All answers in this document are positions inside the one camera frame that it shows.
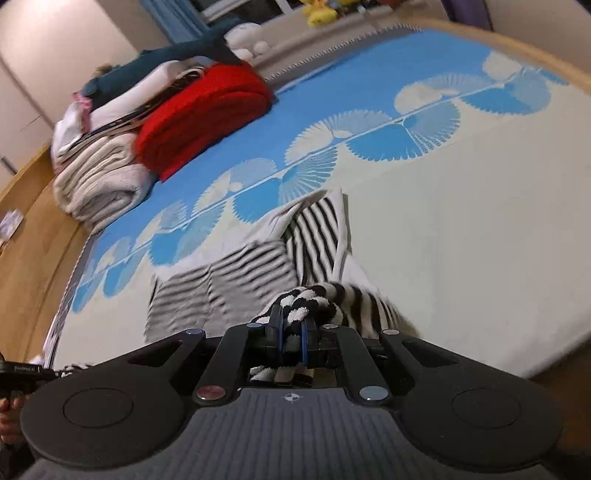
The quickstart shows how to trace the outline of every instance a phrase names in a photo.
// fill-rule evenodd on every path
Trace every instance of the finger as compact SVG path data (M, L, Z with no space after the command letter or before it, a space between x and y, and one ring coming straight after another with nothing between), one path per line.
M1 438L7 445L19 445L25 441L22 435L2 435Z
M12 408L18 410L25 404L25 397L16 397L12 399Z
M20 410L7 410L3 413L0 413L0 423L10 423L12 421L18 421L20 415Z
M0 423L0 434L2 435L13 435L21 433L21 426L17 421L11 421L7 423Z

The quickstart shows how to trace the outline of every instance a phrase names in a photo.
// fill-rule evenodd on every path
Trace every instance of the silver screw head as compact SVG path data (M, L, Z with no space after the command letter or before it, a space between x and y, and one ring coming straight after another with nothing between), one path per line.
M359 390L359 396L368 401L380 401L388 396L388 390L378 385L368 385Z

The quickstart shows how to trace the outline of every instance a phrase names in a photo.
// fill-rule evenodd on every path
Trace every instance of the wall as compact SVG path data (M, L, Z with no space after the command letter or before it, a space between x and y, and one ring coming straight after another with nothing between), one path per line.
M9 0L0 9L0 56L52 122L99 65L136 55L95 0Z
M576 0L486 0L495 31L591 72L591 15Z
M170 45L139 0L97 0L97 2L136 50L152 50Z

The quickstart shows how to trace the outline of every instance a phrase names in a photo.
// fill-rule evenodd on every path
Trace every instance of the yellow stuffed toy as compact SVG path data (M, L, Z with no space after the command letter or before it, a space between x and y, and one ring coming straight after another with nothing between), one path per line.
M309 27L319 27L334 22L338 17L338 12L326 4L326 0L301 0L306 4L302 9L304 15L308 17Z

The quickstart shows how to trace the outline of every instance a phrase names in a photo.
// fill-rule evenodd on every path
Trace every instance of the logo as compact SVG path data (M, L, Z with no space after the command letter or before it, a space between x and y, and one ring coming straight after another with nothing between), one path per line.
M302 396L298 395L297 393L289 392L287 395L284 395L283 398L286 399L289 403L293 404L297 402L299 399L301 399Z

